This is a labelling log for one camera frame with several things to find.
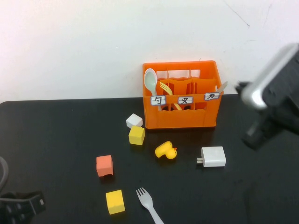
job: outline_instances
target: orange plastic caddy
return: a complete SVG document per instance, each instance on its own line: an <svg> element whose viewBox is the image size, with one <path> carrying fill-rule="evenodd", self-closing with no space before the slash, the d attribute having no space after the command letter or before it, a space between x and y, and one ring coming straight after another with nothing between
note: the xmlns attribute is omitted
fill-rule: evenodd
<svg viewBox="0 0 299 224"><path fill-rule="evenodd" d="M144 73L152 68L157 71L167 71L166 78L158 78L157 95L166 96L166 104L162 111L152 105L151 92L145 88ZM171 70L189 70L189 77L169 78ZM192 70L200 70L199 77L192 77ZM160 82L168 85L173 93L169 96L161 87ZM216 118L223 92L219 98L205 100L206 93L216 91L221 86L215 61L178 62L178 63L145 63L143 64L143 106L145 127L155 128L184 128L216 126ZM192 103L179 104L183 110L177 110L173 105L179 97L193 97Z"/></svg>

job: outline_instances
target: white plastic fork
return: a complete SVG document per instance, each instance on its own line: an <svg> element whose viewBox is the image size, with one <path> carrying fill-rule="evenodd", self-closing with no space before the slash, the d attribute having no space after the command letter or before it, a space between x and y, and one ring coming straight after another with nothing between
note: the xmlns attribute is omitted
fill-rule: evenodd
<svg viewBox="0 0 299 224"><path fill-rule="evenodd" d="M153 206L153 199L151 198L150 194L144 189L139 188L136 190L137 196L141 202L141 204L149 210L151 216L153 217L155 224L164 224L164 222L160 219L159 215L154 209Z"/></svg>

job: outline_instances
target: yellow foam cube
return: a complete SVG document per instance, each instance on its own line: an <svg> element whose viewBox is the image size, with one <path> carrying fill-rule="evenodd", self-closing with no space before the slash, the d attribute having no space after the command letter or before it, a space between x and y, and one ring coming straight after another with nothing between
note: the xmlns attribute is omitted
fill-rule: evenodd
<svg viewBox="0 0 299 224"><path fill-rule="evenodd" d="M129 141L131 144L142 146L145 136L145 130L142 127L132 126L129 133Z"/></svg>
<svg viewBox="0 0 299 224"><path fill-rule="evenodd" d="M121 190L106 193L107 206L109 214L115 214L125 210L125 204L122 198Z"/></svg>

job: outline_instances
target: yellow plastic fork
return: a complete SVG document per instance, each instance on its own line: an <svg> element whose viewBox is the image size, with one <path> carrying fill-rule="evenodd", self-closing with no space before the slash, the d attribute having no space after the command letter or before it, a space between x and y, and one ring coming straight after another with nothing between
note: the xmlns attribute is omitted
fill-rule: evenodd
<svg viewBox="0 0 299 224"><path fill-rule="evenodd" d="M173 95L173 94L172 94L172 90L171 90L171 88L169 88L168 85L166 85L166 84L164 84L164 83L160 83L160 87L161 87L162 89L164 89L165 92L168 93L168 95L170 95L170 96ZM178 104L174 104L174 105L176 106L176 108L177 108L179 111L182 110L182 108L181 108Z"/></svg>

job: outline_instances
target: cube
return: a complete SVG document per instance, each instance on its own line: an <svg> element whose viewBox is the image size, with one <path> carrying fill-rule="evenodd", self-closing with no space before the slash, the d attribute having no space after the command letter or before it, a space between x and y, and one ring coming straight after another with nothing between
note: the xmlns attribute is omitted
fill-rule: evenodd
<svg viewBox="0 0 299 224"><path fill-rule="evenodd" d="M137 116L136 114L132 114L127 120L126 120L127 126L129 128L132 128L132 126L138 126L141 127L143 125L143 120L141 117Z"/></svg>
<svg viewBox="0 0 299 224"><path fill-rule="evenodd" d="M97 172L99 176L113 175L113 163L111 155L97 157Z"/></svg>
<svg viewBox="0 0 299 224"><path fill-rule="evenodd" d="M131 144L142 146L145 136L145 130L142 127L132 126L129 133L129 141Z"/></svg>
<svg viewBox="0 0 299 224"><path fill-rule="evenodd" d="M106 193L106 200L110 215L125 211L125 204L123 202L121 190Z"/></svg>

